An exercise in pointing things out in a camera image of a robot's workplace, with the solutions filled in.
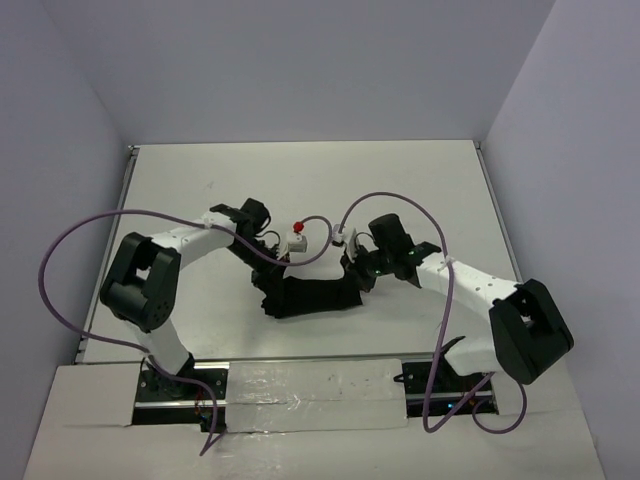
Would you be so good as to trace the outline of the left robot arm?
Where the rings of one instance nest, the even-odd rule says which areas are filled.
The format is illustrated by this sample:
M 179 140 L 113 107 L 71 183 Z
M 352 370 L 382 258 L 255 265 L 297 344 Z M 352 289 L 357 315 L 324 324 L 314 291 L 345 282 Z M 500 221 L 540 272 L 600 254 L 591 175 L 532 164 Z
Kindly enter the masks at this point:
M 173 398 L 195 387 L 195 360 L 171 321 L 181 270 L 208 254 L 226 249 L 251 269 L 258 286 L 266 274 L 281 274 L 273 262 L 278 248 L 259 238 L 271 220 L 267 207 L 252 198 L 239 208 L 212 207 L 200 219 L 164 233 L 123 237 L 101 286 L 99 298 L 111 313 L 128 323 L 153 357 L 160 387 Z

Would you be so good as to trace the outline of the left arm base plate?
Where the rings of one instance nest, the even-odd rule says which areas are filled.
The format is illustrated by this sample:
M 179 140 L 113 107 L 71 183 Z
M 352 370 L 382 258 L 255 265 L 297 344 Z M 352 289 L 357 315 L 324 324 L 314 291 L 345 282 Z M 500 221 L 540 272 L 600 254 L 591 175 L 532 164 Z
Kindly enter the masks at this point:
M 207 384 L 215 394 L 216 433 L 226 429 L 228 369 L 228 365 L 197 365 L 193 371 L 194 378 Z M 148 367 L 141 369 L 131 420 L 134 426 L 197 425 L 202 433 L 207 433 L 212 420 L 211 396 L 201 386 L 170 381 Z

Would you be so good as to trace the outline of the black t shirt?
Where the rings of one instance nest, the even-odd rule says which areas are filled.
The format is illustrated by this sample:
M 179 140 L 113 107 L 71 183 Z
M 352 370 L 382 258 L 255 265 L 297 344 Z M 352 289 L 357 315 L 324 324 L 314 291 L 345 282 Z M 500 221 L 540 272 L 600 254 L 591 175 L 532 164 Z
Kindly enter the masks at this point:
M 264 295 L 266 315 L 285 319 L 307 314 L 342 311 L 363 304 L 360 289 L 350 276 L 340 279 L 285 277 L 285 267 L 273 267 L 252 274 L 252 283 Z

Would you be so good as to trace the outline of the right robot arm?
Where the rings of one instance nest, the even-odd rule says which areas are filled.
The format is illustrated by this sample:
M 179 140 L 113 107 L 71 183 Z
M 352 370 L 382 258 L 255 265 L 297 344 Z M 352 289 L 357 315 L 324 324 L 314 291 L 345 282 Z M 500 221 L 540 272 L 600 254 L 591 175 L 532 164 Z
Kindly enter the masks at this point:
M 343 269 L 364 291 L 393 275 L 463 305 L 489 326 L 487 335 L 462 335 L 443 345 L 445 360 L 436 364 L 434 377 L 444 390 L 459 389 L 469 375 L 491 372 L 530 385 L 573 349 L 573 335 L 542 282 L 502 279 L 445 255 L 437 245 L 415 243 L 395 213 L 368 228 L 373 250 L 360 244 L 355 229 L 333 228 L 333 241 L 344 250 Z

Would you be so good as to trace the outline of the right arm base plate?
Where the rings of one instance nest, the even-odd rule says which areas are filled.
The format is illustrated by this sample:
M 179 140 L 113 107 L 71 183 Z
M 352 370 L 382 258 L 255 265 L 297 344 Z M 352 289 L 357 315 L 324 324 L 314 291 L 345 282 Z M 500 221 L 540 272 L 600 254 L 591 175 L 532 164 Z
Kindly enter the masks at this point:
M 404 387 L 406 411 L 409 418 L 418 418 L 423 414 L 423 399 L 431 366 L 431 361 L 403 361 L 401 373 L 393 378 L 396 383 Z M 441 360 L 435 375 L 429 416 L 444 416 L 483 377 L 484 375 L 481 373 L 459 376 L 445 360 Z M 497 412 L 491 383 L 485 384 L 472 399 L 456 412 L 456 415 L 470 415 L 474 407 L 478 408 L 478 413 Z

